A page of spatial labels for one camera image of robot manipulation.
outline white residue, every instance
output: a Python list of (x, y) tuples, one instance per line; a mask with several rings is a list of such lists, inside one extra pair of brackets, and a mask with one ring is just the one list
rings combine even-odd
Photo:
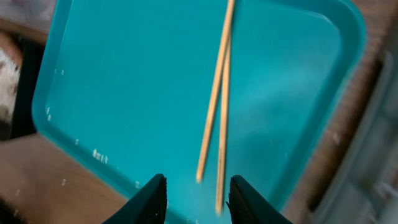
[(19, 67), (0, 48), (0, 119), (10, 123), (14, 113)]
[(93, 157), (97, 160), (99, 160), (102, 163), (108, 164), (108, 156), (105, 156), (104, 154), (101, 154), (97, 151), (97, 149), (93, 150)]

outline wooden surface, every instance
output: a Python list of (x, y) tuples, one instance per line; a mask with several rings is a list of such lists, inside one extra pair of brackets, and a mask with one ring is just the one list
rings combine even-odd
[[(318, 203), (349, 146), (375, 82), (376, 54), (397, 7), (393, 0), (354, 3), (366, 20), (366, 53), (285, 207), (284, 215), (294, 223), (300, 223), (308, 206)], [(2, 20), (0, 29), (41, 42), (46, 38)], [(38, 135), (0, 146), (0, 180), (0, 197), (31, 223), (101, 223), (126, 201)]]

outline gray object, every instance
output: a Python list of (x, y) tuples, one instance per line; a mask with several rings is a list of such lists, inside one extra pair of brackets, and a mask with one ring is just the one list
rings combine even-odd
[(398, 19), (379, 57), (381, 74), (345, 159), (306, 223), (398, 223)]

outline plastic tray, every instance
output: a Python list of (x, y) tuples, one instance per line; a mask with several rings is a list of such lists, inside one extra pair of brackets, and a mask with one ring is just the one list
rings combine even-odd
[[(225, 10), (226, 0), (59, 0), (34, 95), (38, 131), (127, 197), (164, 174), (169, 223), (229, 223), (228, 208), (215, 213), (219, 117), (195, 181)], [(227, 180), (242, 175), (282, 208), (364, 37), (349, 1), (237, 1)]]

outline chopstick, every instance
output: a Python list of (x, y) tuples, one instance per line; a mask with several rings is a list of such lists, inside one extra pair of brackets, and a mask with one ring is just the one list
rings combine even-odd
[(221, 214), (223, 208), (224, 182), (225, 182), (225, 155), (226, 137), (228, 130), (228, 95), (229, 95), (229, 71), (231, 64), (231, 35), (229, 35), (225, 53), (223, 84), (221, 87), (221, 124), (220, 124), (220, 145), (218, 148), (218, 169), (216, 187), (216, 213)]
[(226, 46), (227, 46), (227, 41), (229, 39), (228, 37), (230, 35), (229, 32), (231, 30), (234, 4), (235, 4), (235, 0), (228, 0), (228, 5), (226, 8), (226, 14), (225, 14), (225, 19), (224, 19), (223, 31), (221, 33), (220, 48), (218, 50), (216, 72), (214, 75), (213, 87), (211, 89), (209, 108), (207, 111), (205, 132), (203, 133), (203, 140), (202, 140), (201, 149), (200, 149), (200, 156), (199, 156), (199, 163), (198, 163), (198, 170), (197, 170), (197, 182), (198, 183), (201, 182), (201, 180), (203, 178), (203, 172), (205, 170), (208, 146), (209, 146), (209, 141), (210, 141), (210, 136), (211, 136), (211, 129), (213, 127), (214, 113), (216, 110), (218, 92), (220, 89), (221, 72), (223, 71), (225, 50), (226, 50)]

